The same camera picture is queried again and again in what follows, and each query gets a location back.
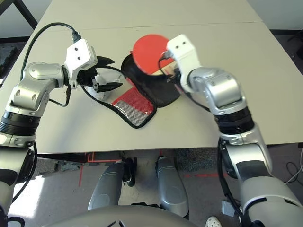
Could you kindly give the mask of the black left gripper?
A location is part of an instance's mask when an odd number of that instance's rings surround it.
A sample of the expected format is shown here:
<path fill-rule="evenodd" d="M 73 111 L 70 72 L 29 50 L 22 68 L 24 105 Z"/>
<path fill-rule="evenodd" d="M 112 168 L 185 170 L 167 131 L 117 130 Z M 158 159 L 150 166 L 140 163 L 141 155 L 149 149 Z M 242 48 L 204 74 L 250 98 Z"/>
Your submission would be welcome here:
<path fill-rule="evenodd" d="M 108 92 L 112 91 L 114 89 L 119 88 L 123 85 L 123 83 L 120 82 L 109 82 L 104 85 L 98 85 L 95 76 L 98 74 L 97 69 L 114 69 L 114 67 L 109 66 L 110 64 L 115 63 L 112 59 L 102 56 L 97 56 L 97 64 L 95 67 L 91 67 L 87 70 L 80 70 L 77 75 L 77 85 L 80 86 L 87 86 L 87 87 L 97 87 L 95 90 L 97 93 L 100 92 Z"/>

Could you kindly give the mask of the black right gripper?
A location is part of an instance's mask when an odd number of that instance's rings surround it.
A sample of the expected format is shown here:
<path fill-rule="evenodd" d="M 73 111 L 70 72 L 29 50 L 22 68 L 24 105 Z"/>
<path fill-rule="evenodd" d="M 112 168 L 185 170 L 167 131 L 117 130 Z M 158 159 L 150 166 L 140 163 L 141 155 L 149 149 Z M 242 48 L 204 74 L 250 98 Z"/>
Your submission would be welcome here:
<path fill-rule="evenodd" d="M 181 85 L 181 73 L 179 71 L 179 68 L 175 68 L 174 69 L 174 73 L 175 73 L 175 81 L 176 81 L 176 85 L 178 86 L 178 88 L 184 93 L 186 94 L 187 92 L 185 91 L 185 89 L 182 87 Z"/>

